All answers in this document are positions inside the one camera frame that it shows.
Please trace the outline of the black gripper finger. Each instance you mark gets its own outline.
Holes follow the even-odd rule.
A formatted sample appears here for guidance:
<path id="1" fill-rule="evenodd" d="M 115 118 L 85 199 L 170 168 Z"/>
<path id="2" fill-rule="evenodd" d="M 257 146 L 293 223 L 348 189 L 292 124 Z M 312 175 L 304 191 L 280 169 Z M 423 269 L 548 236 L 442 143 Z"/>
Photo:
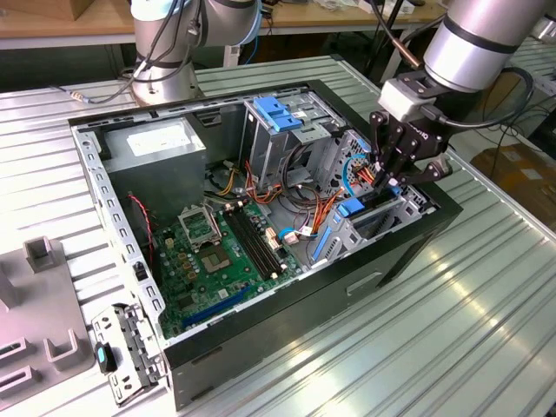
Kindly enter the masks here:
<path id="1" fill-rule="evenodd" d="M 389 114 L 382 111 L 371 113 L 369 123 L 376 170 L 372 185 L 374 189 L 384 189 L 396 173 L 399 158 L 396 148 L 403 137 L 403 127 L 395 119 L 391 121 Z"/>
<path id="2" fill-rule="evenodd" d="M 415 155 L 408 155 L 405 159 L 399 157 L 395 162 L 400 162 L 401 166 L 398 169 L 394 165 L 388 172 L 388 183 L 393 186 L 408 186 L 437 182 L 453 173 L 452 166 L 443 155 L 427 157 L 422 169 L 416 165 L 418 161 Z"/>

